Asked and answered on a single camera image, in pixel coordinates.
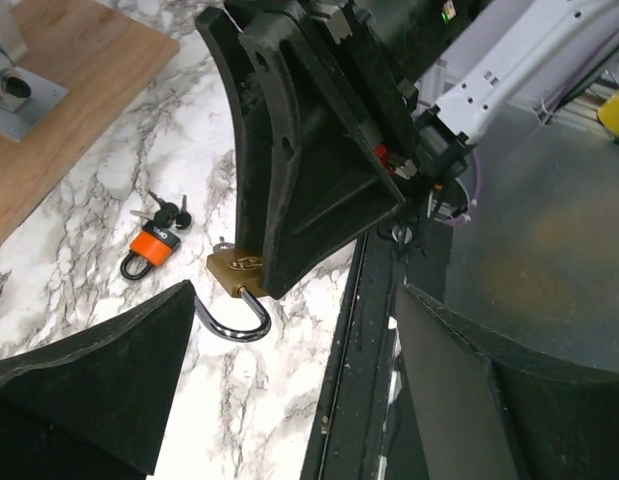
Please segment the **orange padlock black keys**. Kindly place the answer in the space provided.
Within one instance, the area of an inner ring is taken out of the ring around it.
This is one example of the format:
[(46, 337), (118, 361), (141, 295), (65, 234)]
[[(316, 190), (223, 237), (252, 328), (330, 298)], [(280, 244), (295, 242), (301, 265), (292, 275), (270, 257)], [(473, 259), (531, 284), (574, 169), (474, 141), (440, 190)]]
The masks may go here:
[(137, 210), (130, 211), (132, 215), (145, 220), (145, 224), (142, 227), (144, 231), (168, 231), (171, 227), (175, 227), (177, 230), (186, 230), (191, 226), (192, 216), (187, 210), (186, 195), (182, 196), (179, 205), (165, 201), (151, 190), (148, 191), (148, 195), (159, 205), (155, 213)]

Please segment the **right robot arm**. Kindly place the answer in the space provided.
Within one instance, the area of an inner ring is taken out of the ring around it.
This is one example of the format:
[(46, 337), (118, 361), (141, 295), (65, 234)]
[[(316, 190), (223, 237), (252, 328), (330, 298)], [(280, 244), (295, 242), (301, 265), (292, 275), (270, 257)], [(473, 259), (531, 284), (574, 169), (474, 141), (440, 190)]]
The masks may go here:
[(534, 1), (425, 111), (423, 80), (485, 1), (227, 1), (196, 27), (232, 114), (235, 245), (208, 270), (280, 298), (388, 218), (417, 215), (466, 168), (498, 111), (619, 1)]

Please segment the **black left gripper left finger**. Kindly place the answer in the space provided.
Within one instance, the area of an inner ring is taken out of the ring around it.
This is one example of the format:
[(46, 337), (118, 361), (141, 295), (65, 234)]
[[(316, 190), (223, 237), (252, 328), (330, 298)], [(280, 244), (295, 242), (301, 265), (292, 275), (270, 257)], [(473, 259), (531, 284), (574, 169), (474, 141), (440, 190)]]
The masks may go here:
[(0, 479), (152, 475), (194, 296), (182, 281), (114, 318), (0, 360)]

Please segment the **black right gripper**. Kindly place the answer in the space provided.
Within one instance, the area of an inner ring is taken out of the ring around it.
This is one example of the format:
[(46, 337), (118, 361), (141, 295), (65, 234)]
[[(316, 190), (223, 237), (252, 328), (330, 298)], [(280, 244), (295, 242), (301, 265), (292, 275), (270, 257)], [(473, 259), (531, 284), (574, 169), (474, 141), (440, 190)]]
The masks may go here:
[[(414, 157), (415, 83), (439, 57), (439, 4), (227, 1), (224, 7), (228, 14), (205, 8), (195, 25), (232, 117), (235, 240), (263, 251), (262, 285), (279, 299), (402, 205), (371, 147)], [(379, 130), (371, 147), (362, 125)]]

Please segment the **small brass padlock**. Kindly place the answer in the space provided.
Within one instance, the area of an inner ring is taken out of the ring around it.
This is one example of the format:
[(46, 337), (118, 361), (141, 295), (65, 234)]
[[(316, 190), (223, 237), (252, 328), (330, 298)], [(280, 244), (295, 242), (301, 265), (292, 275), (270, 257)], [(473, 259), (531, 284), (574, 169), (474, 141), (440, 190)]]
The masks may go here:
[(206, 259), (206, 267), (232, 298), (245, 302), (257, 318), (258, 326), (249, 330), (231, 328), (218, 321), (202, 301), (195, 297), (195, 312), (203, 326), (216, 336), (235, 343), (252, 343), (264, 338), (271, 329), (272, 321), (259, 301), (267, 296), (261, 288), (261, 256), (252, 250), (238, 248), (220, 237)]

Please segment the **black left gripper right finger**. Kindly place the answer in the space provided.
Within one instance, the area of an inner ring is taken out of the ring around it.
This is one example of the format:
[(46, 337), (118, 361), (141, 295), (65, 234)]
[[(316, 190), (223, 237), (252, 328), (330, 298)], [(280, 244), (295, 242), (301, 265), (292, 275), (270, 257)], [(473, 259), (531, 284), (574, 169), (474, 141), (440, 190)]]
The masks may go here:
[(619, 373), (528, 348), (402, 286), (395, 315), (433, 479), (619, 479)]

